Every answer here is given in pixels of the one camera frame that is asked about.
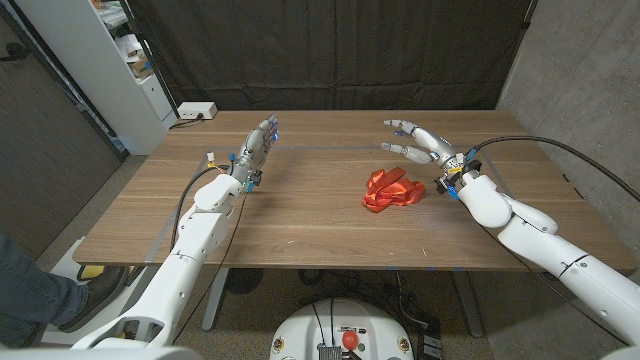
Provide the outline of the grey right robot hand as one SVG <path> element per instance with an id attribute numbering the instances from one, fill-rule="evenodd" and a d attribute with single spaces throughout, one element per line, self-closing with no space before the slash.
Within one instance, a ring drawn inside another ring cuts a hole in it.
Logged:
<path id="1" fill-rule="evenodd" d="M 458 199 L 458 193 L 466 185 L 463 176 L 470 175 L 475 178 L 479 175 L 482 163 L 476 159 L 469 160 L 467 155 L 457 153 L 452 145 L 440 136 L 406 120 L 385 120 L 384 124 L 396 127 L 395 135 L 414 138 L 424 151 L 395 143 L 382 143 L 383 149 L 401 154 L 418 164 L 435 163 L 444 170 L 444 175 L 434 180 L 438 193 L 448 193 L 454 199 Z"/>

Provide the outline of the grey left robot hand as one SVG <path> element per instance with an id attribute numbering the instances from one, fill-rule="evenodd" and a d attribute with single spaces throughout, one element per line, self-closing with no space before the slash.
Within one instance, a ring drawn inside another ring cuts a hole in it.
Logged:
<path id="1" fill-rule="evenodd" d="M 261 182 L 261 168 L 272 145 L 279 138 L 278 127 L 276 115 L 272 113 L 249 132 L 233 161 L 228 175 L 241 182 L 248 191 Z"/>

